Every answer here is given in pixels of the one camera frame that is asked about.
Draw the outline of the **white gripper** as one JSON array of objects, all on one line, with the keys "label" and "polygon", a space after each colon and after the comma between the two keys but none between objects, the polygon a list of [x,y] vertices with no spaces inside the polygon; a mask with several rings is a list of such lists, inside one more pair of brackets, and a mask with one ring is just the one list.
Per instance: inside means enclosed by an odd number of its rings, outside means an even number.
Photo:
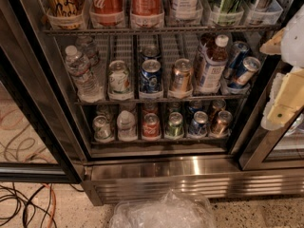
[{"label": "white gripper", "polygon": [[263,111],[260,125],[274,131],[304,106],[304,5],[259,51],[266,55],[281,54],[281,59],[293,66],[287,74],[277,73]]}]

